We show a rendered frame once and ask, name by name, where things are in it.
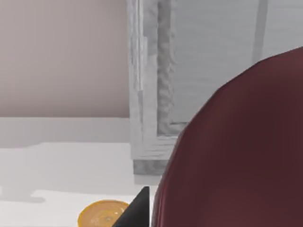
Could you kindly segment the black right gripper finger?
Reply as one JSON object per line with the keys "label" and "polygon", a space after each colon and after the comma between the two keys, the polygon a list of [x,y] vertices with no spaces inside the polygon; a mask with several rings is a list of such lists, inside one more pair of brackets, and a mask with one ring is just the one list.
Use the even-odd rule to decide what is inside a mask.
{"label": "black right gripper finger", "polygon": [[150,187],[145,186],[136,195],[112,227],[150,226]]}

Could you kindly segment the dark red cup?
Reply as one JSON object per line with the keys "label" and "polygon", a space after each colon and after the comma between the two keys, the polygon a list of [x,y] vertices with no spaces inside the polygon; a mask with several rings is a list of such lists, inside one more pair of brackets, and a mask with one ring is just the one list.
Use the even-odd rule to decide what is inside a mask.
{"label": "dark red cup", "polygon": [[303,227],[303,47],[219,88],[179,135],[152,227]]}

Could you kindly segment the yellow round coaster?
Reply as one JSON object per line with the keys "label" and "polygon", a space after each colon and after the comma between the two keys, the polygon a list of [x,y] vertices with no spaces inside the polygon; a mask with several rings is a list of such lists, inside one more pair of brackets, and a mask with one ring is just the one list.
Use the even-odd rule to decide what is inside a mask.
{"label": "yellow round coaster", "polygon": [[94,202],[79,214],[78,227],[112,227],[128,206],[117,200]]}

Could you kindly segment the pale grey wooden cabinet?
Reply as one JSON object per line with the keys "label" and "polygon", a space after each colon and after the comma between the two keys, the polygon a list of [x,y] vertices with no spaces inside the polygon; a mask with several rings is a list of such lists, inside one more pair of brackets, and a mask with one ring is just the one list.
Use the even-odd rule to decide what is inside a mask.
{"label": "pale grey wooden cabinet", "polygon": [[161,175],[179,133],[221,85],[303,46],[303,0],[126,0],[136,175]]}

